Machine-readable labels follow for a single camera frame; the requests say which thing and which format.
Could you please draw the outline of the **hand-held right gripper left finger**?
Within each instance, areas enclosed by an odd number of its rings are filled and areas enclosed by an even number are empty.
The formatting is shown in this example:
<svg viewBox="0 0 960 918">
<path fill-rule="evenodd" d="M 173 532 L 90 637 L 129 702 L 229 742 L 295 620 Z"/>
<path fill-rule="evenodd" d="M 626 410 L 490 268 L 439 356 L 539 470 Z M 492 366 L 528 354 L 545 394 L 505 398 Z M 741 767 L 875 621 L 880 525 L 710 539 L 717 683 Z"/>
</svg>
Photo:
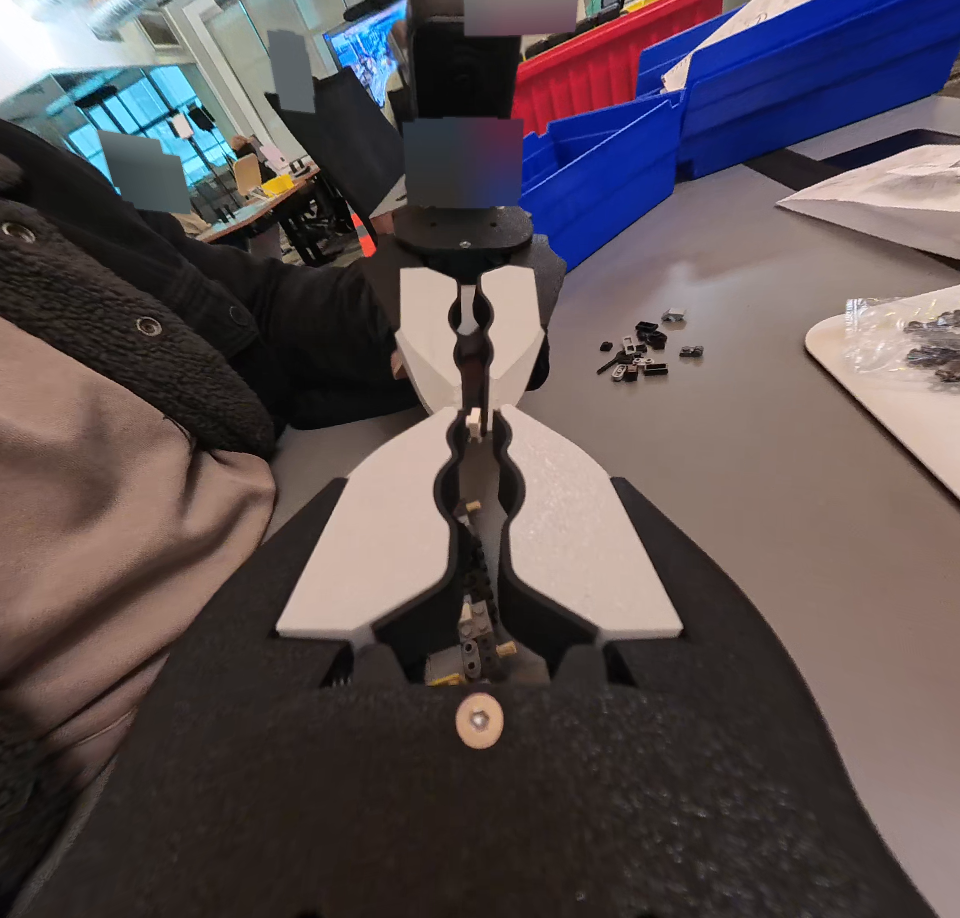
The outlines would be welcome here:
<svg viewBox="0 0 960 918">
<path fill-rule="evenodd" d="M 453 457 L 446 407 L 392 438 L 345 480 L 276 622 L 285 638 L 340 639 L 358 648 L 450 568 L 450 523 L 435 499 Z"/>
</svg>

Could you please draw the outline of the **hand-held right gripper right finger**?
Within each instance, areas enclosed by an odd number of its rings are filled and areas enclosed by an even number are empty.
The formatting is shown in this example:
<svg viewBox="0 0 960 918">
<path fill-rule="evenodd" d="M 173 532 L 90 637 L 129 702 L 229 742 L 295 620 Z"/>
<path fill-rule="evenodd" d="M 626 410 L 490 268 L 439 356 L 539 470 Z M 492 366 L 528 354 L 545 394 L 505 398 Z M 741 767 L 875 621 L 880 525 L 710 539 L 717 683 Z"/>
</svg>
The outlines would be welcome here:
<svg viewBox="0 0 960 918">
<path fill-rule="evenodd" d="M 681 618 L 606 470 L 518 407 L 494 414 L 507 632 L 523 644 L 678 636 Z"/>
</svg>

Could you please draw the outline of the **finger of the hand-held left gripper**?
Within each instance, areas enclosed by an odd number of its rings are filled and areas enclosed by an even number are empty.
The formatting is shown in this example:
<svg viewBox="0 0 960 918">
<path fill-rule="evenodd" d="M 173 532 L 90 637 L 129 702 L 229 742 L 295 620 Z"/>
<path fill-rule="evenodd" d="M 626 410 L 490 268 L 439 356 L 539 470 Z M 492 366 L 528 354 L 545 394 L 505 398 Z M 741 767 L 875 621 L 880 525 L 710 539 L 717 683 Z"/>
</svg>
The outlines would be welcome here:
<svg viewBox="0 0 960 918">
<path fill-rule="evenodd" d="M 399 328 L 395 342 L 407 377 L 430 414 L 463 407 L 457 332 L 451 314 L 460 303 L 457 281 L 426 267 L 399 272 Z"/>
<path fill-rule="evenodd" d="M 486 409 L 515 406 L 527 389 L 545 340 L 535 272 L 500 267 L 480 276 L 478 290 L 490 320 L 486 328 Z"/>
</svg>

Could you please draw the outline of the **person's left forearm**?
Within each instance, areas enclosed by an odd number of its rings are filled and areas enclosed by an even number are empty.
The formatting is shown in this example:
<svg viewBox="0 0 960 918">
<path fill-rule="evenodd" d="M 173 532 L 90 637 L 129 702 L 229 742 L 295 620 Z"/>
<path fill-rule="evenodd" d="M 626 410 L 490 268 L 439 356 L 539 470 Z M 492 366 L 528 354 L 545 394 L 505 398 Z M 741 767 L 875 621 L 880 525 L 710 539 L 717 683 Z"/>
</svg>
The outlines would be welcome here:
<svg viewBox="0 0 960 918">
<path fill-rule="evenodd" d="M 232 248 L 210 253 L 211 276 L 237 300 L 234 319 L 253 333 L 228 363 L 281 423 L 314 430 L 420 405 L 394 370 L 375 257 L 315 268 Z"/>
</svg>

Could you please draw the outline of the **grey desk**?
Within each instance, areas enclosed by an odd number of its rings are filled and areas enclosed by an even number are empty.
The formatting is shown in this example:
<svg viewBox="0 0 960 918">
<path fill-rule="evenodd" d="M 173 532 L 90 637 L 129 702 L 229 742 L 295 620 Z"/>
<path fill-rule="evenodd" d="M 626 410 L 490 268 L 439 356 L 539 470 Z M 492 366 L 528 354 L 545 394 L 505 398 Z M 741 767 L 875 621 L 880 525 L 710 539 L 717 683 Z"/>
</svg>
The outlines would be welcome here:
<svg viewBox="0 0 960 918">
<path fill-rule="evenodd" d="M 566 279 L 522 409 L 628 478 L 731 576 L 799 666 L 860 798 L 958 916 L 958 503 L 822 373 L 805 336 L 854 298 L 956 285 L 950 264 L 776 206 L 739 165 L 671 197 Z M 687 310 L 666 377 L 596 370 Z"/>
</svg>

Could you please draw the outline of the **toy brick car base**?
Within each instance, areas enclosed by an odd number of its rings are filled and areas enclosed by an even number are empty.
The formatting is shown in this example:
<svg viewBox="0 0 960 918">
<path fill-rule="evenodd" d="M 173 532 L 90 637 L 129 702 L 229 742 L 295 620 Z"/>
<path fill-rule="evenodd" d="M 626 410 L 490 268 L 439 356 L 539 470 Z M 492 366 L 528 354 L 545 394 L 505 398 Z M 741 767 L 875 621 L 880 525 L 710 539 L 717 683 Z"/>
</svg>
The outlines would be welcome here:
<svg viewBox="0 0 960 918">
<path fill-rule="evenodd" d="M 426 659 L 426 686 L 502 684 L 515 672 L 519 647 L 501 624 L 498 601 L 481 539 L 480 500 L 462 500 L 454 516 L 462 535 L 462 606 L 456 642 Z"/>
</svg>

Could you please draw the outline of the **pile of small dark bricks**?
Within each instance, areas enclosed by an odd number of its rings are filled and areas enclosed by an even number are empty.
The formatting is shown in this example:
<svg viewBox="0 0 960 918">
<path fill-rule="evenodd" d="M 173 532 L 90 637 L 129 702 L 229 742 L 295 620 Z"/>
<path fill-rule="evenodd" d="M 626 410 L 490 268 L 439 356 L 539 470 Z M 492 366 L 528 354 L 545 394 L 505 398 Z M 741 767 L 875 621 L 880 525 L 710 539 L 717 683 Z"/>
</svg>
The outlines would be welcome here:
<svg viewBox="0 0 960 918">
<path fill-rule="evenodd" d="M 600 351 L 606 356 L 596 370 L 597 376 L 606 376 L 615 384 L 633 384 L 643 379 L 666 377 L 671 369 L 667 348 L 677 346 L 676 359 L 680 362 L 699 364 L 704 359 L 702 344 L 674 343 L 670 334 L 688 324 L 685 308 L 670 307 L 663 311 L 658 321 L 637 321 L 631 334 L 621 338 L 620 343 L 604 341 Z"/>
</svg>

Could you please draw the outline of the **red plastic bin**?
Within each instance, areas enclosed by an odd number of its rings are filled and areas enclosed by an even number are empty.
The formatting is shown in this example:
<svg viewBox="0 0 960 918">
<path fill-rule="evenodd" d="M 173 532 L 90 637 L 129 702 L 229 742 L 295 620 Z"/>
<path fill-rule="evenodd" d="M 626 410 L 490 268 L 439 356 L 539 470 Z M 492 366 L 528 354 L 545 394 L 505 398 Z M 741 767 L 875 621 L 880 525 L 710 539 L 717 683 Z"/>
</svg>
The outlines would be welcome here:
<svg viewBox="0 0 960 918">
<path fill-rule="evenodd" d="M 555 120 L 634 99 L 644 49 L 720 15 L 724 0 L 655 0 L 518 67 L 511 117 L 542 134 Z"/>
</svg>

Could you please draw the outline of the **wooden background table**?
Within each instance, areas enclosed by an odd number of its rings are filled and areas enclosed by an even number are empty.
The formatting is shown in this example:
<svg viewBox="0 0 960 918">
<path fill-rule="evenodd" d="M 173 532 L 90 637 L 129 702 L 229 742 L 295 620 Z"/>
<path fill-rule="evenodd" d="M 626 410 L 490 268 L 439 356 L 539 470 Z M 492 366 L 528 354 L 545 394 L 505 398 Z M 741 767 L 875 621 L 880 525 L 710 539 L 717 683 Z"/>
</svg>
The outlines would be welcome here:
<svg viewBox="0 0 960 918">
<path fill-rule="evenodd" d="M 260 221 L 267 218 L 290 217 L 291 207 L 294 199 L 305 194 L 321 173 L 322 169 L 318 166 L 309 168 L 308 173 L 295 177 L 293 185 L 282 193 L 265 201 L 257 201 L 253 204 L 245 205 L 238 209 L 233 217 L 224 222 L 220 222 L 194 237 L 195 240 L 205 244 L 212 244 L 226 236 L 241 231 L 249 231 Z"/>
</svg>

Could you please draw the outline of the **person's taupe shirt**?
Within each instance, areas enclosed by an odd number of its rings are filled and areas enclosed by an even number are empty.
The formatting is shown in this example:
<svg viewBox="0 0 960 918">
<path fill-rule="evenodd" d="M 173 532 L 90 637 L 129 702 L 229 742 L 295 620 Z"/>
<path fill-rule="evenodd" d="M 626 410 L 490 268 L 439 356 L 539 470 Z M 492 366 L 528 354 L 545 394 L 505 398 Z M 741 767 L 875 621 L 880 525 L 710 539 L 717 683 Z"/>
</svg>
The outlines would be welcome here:
<svg viewBox="0 0 960 918">
<path fill-rule="evenodd" d="M 262 458 L 201 450 L 6 320 L 1 348 L 2 706 L 82 788 L 169 646 L 258 547 L 275 484 Z"/>
</svg>

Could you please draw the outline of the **person's black fleece jacket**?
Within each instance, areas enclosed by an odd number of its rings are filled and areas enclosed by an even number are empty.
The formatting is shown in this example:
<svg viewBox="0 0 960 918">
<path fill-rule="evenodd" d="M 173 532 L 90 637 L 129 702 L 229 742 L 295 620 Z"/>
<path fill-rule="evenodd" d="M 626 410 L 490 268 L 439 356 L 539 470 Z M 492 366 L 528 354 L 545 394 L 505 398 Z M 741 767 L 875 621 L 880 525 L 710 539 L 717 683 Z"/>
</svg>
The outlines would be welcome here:
<svg viewBox="0 0 960 918">
<path fill-rule="evenodd" d="M 96 233 L 76 212 L 100 216 L 110 237 L 143 228 L 94 168 L 3 121 L 2 320 L 140 397 L 201 450 L 268 464 L 275 425 L 255 392 L 174 308 L 83 247 Z M 41 746 L 2 706 L 2 916 L 116 754 L 79 788 L 55 778 Z"/>
</svg>

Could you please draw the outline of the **white tray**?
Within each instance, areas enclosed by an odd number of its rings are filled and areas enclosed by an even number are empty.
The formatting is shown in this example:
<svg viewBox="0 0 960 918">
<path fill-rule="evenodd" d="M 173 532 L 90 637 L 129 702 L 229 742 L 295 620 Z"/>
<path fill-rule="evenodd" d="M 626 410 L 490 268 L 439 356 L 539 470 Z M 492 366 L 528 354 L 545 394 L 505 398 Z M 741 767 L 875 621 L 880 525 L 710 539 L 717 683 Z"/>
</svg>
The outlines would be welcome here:
<svg viewBox="0 0 960 918">
<path fill-rule="evenodd" d="M 807 353 L 957 498 L 959 394 L 900 389 L 849 372 L 842 355 L 844 312 L 810 329 L 805 337 Z"/>
</svg>

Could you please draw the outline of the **large blue plastic bin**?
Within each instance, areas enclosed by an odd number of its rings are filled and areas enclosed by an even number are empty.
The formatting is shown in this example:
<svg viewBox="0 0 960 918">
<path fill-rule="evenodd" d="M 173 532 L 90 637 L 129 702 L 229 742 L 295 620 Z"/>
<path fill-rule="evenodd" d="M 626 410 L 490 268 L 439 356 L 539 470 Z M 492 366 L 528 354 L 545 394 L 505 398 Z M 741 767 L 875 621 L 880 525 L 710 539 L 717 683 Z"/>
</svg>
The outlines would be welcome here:
<svg viewBox="0 0 960 918">
<path fill-rule="evenodd" d="M 644 49 L 635 93 L 691 54 L 677 162 L 692 179 L 939 92 L 959 48 L 959 0 L 812 0 L 697 49 L 725 14 Z"/>
</svg>

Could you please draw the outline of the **white paper envelope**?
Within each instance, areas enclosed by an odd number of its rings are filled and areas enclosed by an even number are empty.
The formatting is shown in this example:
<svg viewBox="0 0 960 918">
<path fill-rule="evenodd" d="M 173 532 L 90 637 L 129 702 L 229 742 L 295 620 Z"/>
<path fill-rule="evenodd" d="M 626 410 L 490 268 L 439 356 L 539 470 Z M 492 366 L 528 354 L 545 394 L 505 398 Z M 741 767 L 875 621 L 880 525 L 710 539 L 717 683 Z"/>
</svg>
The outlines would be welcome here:
<svg viewBox="0 0 960 918">
<path fill-rule="evenodd" d="M 959 146 L 918 146 L 813 184 L 777 206 L 958 260 Z"/>
</svg>

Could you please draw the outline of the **clear bag of dark bricks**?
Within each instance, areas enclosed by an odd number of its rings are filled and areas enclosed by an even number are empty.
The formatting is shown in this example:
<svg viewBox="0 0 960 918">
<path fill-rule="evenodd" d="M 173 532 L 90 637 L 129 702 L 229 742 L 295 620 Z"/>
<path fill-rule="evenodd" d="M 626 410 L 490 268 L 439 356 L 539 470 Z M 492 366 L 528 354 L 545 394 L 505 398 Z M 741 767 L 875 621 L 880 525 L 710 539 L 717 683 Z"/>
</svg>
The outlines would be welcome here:
<svg viewBox="0 0 960 918">
<path fill-rule="evenodd" d="M 959 290 L 846 302 L 842 355 L 849 372 L 912 391 L 959 394 Z"/>
</svg>

